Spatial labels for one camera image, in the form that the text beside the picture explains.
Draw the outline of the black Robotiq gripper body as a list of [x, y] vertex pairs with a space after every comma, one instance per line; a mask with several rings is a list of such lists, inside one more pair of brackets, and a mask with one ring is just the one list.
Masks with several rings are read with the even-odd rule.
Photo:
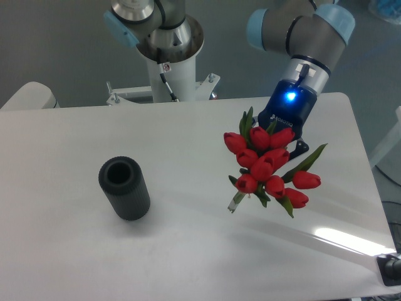
[[278, 82], [266, 107], [258, 114], [258, 124], [267, 129], [271, 123], [277, 121], [274, 133], [291, 127], [294, 140], [301, 138], [303, 126], [311, 113], [317, 96], [314, 92], [294, 83], [281, 80]]

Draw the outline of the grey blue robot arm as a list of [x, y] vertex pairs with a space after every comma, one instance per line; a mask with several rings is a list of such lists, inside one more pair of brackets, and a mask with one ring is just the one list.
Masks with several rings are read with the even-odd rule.
[[[204, 32], [183, 1], [112, 1], [103, 20], [122, 45], [145, 59], [155, 103], [207, 100], [217, 84], [210, 75], [195, 80], [195, 59]], [[254, 123], [294, 130], [296, 158], [308, 151], [303, 126], [340, 59], [355, 19], [336, 1], [285, 1], [278, 9], [258, 9], [246, 27], [248, 43], [263, 51], [286, 53], [289, 65]]]

